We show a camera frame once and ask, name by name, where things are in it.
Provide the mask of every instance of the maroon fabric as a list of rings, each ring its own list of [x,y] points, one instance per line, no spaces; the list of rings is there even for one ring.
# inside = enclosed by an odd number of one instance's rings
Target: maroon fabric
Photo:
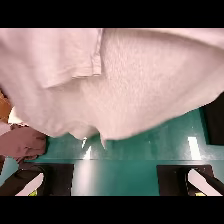
[[[13,126],[0,136],[0,155],[13,157],[18,163],[36,159],[45,149],[46,135],[31,127]]]

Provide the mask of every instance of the white cloth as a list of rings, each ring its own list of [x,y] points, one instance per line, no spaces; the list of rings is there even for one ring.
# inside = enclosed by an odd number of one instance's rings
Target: white cloth
[[[210,103],[223,92],[224,30],[191,32],[203,32],[207,39],[196,35],[199,41],[180,30],[105,29],[101,76],[45,88],[12,53],[19,45],[13,33],[2,39],[0,30],[0,82],[18,116],[38,131],[50,136],[70,132],[77,138],[99,131],[103,139],[126,138]],[[28,47],[23,43],[20,50]]]

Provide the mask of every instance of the white fabric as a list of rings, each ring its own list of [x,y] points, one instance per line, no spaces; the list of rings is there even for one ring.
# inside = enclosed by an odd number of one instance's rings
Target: white fabric
[[[103,139],[126,138],[210,103],[223,92],[224,31],[195,32],[210,38],[196,35],[199,41],[189,37],[193,34],[151,28],[105,29],[101,76],[44,88],[44,81],[13,54],[18,47],[13,32],[1,38],[0,30],[0,82],[18,116],[45,134],[70,132],[83,138],[99,131]],[[23,43],[20,50],[29,46]]]

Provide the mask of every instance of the brown cloth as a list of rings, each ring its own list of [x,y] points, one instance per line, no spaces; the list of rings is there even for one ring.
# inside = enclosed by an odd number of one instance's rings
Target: brown cloth
[[[0,155],[13,157],[18,163],[36,159],[45,153],[46,135],[31,127],[13,125],[0,136]]]

